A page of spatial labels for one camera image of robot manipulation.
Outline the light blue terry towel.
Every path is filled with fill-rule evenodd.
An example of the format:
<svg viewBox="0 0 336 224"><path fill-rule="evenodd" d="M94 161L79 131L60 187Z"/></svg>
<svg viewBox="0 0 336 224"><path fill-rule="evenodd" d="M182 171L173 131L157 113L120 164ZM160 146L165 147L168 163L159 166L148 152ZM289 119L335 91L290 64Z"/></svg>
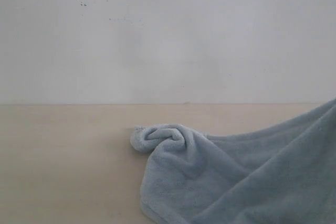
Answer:
<svg viewBox="0 0 336 224"><path fill-rule="evenodd" d="M335 101L278 125L213 136L137 127L140 206L156 223L335 223Z"/></svg>

